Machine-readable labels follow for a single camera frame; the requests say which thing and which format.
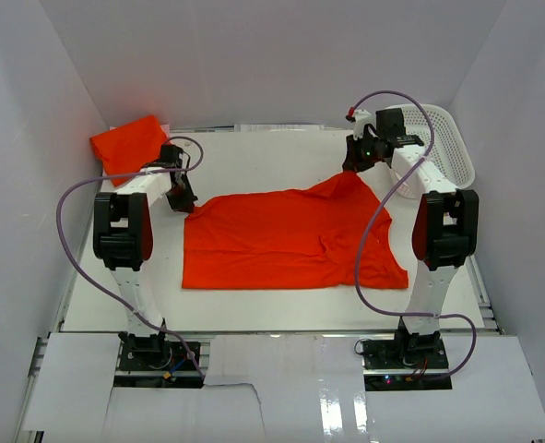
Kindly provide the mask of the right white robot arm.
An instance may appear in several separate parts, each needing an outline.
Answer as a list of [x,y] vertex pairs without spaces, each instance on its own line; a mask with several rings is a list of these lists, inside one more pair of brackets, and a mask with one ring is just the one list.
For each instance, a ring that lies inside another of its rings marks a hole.
[[347,119],[354,127],[344,170],[358,173],[384,162],[419,200],[411,234],[418,267],[408,307],[397,317],[393,339],[364,340],[355,351],[368,369],[444,370],[442,309],[451,281],[476,249],[479,197],[454,185],[430,161],[432,145],[408,133],[402,109],[350,109]]

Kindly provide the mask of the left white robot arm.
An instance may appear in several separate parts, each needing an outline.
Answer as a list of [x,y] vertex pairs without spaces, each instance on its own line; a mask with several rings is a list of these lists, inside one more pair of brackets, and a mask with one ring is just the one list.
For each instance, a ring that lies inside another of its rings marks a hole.
[[190,155],[167,140],[157,159],[143,166],[143,176],[133,178],[113,192],[100,192],[94,200],[93,251],[110,270],[119,296],[131,307],[127,310],[128,329],[119,338],[130,356],[153,369],[168,366],[172,346],[165,333],[155,331],[140,320],[157,327],[165,326],[165,318],[148,281],[146,262],[153,251],[150,207],[167,198],[172,211],[192,213],[195,195],[185,171]]

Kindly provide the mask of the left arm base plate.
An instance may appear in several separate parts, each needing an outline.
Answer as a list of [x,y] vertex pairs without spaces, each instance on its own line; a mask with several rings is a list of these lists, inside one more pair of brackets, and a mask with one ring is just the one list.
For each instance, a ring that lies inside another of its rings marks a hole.
[[116,388],[201,389],[202,377],[189,352],[178,341],[164,341],[162,349],[146,346],[135,350],[121,344],[114,372]]

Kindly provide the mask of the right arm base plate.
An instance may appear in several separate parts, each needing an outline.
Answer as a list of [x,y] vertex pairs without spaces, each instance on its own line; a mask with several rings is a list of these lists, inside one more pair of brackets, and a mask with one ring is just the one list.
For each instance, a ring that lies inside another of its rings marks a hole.
[[435,350],[402,356],[394,340],[359,339],[354,352],[362,359],[367,392],[451,390],[449,363],[444,343]]

